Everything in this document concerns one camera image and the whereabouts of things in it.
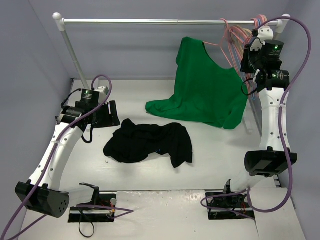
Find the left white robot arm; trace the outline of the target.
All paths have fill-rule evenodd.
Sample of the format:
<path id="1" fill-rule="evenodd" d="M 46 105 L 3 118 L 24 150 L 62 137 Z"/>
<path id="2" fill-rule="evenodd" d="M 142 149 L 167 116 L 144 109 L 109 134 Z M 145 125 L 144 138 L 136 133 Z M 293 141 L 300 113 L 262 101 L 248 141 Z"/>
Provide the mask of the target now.
<path id="1" fill-rule="evenodd" d="M 54 134 L 37 169 L 27 182 L 18 182 L 15 193 L 27 210 L 60 218 L 68 208 L 84 205 L 89 210 L 100 204 L 100 189 L 89 183 L 61 188 L 67 162 L 87 126 L 113 127 L 117 120 L 114 101 L 107 102 L 107 87 L 83 89 L 75 106 L 64 106 L 57 117 Z"/>

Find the black t shirt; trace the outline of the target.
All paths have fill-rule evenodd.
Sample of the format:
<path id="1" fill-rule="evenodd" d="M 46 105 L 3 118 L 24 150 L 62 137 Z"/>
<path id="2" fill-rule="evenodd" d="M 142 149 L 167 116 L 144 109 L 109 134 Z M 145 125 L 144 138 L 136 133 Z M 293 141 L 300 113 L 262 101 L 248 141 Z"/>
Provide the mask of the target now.
<path id="1" fill-rule="evenodd" d="M 193 162 L 193 146 L 187 129 L 172 122 L 157 124 L 134 124 L 125 119 L 121 127 L 103 148 L 103 154 L 119 163 L 139 163 L 152 153 L 169 154 L 173 168 Z"/>

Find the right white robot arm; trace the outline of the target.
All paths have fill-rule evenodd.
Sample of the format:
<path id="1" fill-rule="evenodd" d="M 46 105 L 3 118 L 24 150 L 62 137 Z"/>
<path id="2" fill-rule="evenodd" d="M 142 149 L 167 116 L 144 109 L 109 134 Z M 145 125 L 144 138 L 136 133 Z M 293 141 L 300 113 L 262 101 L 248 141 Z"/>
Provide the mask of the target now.
<path id="1" fill-rule="evenodd" d="M 254 92 L 259 94 L 261 104 L 261 142 L 257 150 L 245 154 L 244 170 L 226 182 L 221 200 L 227 206 L 239 201 L 239 192 L 287 170 L 287 160 L 291 164 L 297 162 L 297 154 L 289 151 L 286 133 L 287 97 L 284 93 L 290 86 L 290 74 L 281 69 L 283 47 L 281 41 L 261 41 L 258 37 L 244 47 L 240 70 L 253 74 L 251 80 L 256 83 Z"/>

